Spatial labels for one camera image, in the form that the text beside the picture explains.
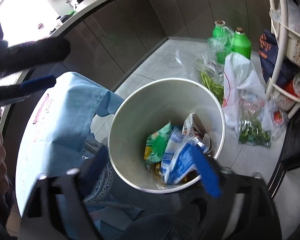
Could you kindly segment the blue white snack bag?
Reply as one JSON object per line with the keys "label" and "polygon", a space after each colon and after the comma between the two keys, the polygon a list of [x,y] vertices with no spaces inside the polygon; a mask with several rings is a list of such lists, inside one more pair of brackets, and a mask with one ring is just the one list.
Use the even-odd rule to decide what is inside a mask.
{"label": "blue white snack bag", "polygon": [[184,135],[179,126],[172,129],[170,138],[161,160],[161,178],[165,184],[175,185],[182,182],[187,174],[196,170],[192,159],[191,146],[199,144],[203,153],[211,151],[211,138],[205,133],[203,137]]}

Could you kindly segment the red blue snack bag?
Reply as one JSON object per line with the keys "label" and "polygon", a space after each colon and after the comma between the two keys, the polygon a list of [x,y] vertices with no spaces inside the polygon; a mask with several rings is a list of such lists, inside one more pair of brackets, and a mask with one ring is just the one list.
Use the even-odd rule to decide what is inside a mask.
{"label": "red blue snack bag", "polygon": [[196,113],[190,113],[185,119],[182,134],[188,137],[196,137],[203,145],[203,153],[212,154],[212,143],[209,134]]}

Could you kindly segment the white round trash bin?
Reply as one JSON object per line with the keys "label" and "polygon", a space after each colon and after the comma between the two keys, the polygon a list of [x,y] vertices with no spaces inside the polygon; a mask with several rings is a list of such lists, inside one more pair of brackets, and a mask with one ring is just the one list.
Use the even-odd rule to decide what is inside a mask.
{"label": "white round trash bin", "polygon": [[172,193],[200,180],[187,139],[218,159],[225,117],[217,98],[197,82],[166,78],[132,93],[114,115],[108,137],[116,174],[134,189]]}

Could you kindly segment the dark kitchen counter cabinets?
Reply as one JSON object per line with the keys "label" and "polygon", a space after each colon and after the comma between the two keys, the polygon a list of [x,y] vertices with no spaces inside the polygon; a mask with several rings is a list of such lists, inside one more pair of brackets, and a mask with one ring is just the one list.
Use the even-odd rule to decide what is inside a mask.
{"label": "dark kitchen counter cabinets", "polygon": [[104,0],[60,29],[71,43],[63,61],[25,74],[26,79],[77,72],[114,89],[170,37],[207,39],[214,22],[242,27],[258,49],[270,27],[269,0]]}

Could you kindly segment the white wicker table base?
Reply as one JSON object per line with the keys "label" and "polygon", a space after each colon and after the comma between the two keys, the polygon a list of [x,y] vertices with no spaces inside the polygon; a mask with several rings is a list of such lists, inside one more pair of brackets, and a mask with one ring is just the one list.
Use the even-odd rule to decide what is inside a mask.
{"label": "white wicker table base", "polygon": [[[102,145],[102,143],[96,141],[95,139],[86,140],[83,146],[83,151],[81,153],[82,165],[87,159],[93,158],[98,153]],[[103,169],[102,175],[96,182],[91,194],[84,197],[84,202],[95,203],[105,198],[111,188],[113,177],[114,170],[109,160],[106,167]]]}

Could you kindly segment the light blue cartoon tablecloth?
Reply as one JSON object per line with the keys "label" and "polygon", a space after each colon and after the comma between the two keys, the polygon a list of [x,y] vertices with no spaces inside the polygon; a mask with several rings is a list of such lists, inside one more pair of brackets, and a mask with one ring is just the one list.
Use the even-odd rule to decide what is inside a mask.
{"label": "light blue cartoon tablecloth", "polygon": [[[16,197],[23,212],[37,176],[56,177],[79,168],[95,116],[114,114],[123,99],[87,77],[67,72],[44,92],[24,131],[17,158]],[[110,195],[95,203],[84,202],[104,239],[118,239],[140,213]]]}

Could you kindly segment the green snack wrapper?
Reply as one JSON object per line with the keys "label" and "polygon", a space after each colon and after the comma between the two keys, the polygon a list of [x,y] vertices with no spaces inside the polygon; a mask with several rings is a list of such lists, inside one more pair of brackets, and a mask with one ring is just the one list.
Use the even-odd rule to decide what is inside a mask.
{"label": "green snack wrapper", "polygon": [[143,156],[146,166],[156,164],[162,160],[171,132],[172,125],[168,122],[161,129],[147,137]]}

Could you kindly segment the clear bag of leafy greens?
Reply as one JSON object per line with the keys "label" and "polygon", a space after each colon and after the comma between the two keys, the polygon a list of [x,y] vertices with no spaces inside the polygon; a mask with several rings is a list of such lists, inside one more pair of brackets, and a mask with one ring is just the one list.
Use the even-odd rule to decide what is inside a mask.
{"label": "clear bag of leafy greens", "polygon": [[285,131],[288,118],[273,101],[240,103],[238,142],[270,148]]}

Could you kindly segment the white plastic shopping bag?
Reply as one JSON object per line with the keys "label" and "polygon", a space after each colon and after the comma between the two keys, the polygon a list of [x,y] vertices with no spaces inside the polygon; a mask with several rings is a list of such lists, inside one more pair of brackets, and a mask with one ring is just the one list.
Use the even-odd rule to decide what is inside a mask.
{"label": "white plastic shopping bag", "polygon": [[251,59],[231,52],[224,65],[223,112],[226,125],[239,133],[239,102],[266,100],[266,83],[263,78],[260,58],[253,53]]}

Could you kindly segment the clear bag of green beans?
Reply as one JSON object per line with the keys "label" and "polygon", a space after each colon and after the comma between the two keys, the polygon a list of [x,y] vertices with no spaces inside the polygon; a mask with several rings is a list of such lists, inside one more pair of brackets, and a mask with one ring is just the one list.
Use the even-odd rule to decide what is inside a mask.
{"label": "clear bag of green beans", "polygon": [[189,79],[205,86],[222,104],[224,66],[215,61],[215,56],[210,50],[194,55],[188,51],[177,49],[175,60],[185,68]]}

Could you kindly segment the white tiered storage rack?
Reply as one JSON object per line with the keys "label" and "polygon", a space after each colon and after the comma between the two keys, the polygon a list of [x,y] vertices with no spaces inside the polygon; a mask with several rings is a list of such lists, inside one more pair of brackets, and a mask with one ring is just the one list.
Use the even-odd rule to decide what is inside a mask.
{"label": "white tiered storage rack", "polygon": [[267,98],[273,98],[288,118],[300,108],[300,2],[269,0],[270,32],[277,45]]}

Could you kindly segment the right green plastic bottle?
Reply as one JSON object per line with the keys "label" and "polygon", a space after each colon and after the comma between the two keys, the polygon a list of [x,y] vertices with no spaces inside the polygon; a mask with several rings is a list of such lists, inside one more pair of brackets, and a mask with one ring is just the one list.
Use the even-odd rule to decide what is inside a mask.
{"label": "right green plastic bottle", "polygon": [[235,30],[232,51],[245,56],[247,59],[251,57],[252,44],[241,27]]}

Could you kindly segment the green plastic bottle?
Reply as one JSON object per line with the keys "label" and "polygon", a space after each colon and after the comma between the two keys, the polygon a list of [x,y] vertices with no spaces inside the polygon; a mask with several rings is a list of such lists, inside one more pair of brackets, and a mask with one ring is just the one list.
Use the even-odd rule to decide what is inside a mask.
{"label": "green plastic bottle", "polygon": [[252,44],[241,27],[235,30],[232,51],[245,56],[247,59],[251,57]]}
{"label": "green plastic bottle", "polygon": [[208,38],[210,49],[215,54],[216,62],[224,64],[226,56],[232,51],[235,32],[223,20],[216,20],[212,36]]}

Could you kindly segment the left green plastic bottle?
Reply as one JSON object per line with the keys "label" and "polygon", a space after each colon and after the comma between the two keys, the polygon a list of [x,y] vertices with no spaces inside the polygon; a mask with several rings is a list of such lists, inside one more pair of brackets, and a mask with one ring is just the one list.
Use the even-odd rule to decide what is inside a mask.
{"label": "left green plastic bottle", "polygon": [[216,20],[212,36],[208,38],[210,49],[215,54],[216,62],[224,64],[226,56],[232,51],[235,32],[223,20]]}

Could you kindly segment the dark blue shopping bag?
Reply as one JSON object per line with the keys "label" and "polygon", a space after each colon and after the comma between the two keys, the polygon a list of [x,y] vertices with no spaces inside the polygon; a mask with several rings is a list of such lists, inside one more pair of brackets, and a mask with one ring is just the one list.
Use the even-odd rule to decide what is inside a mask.
{"label": "dark blue shopping bag", "polygon": [[[259,38],[259,44],[258,54],[260,57],[262,74],[264,81],[267,83],[269,78],[272,77],[279,48],[275,36],[269,30],[263,31],[263,34]],[[285,56],[276,84],[283,88],[285,84],[293,79],[298,73],[298,70],[298,66]]]}

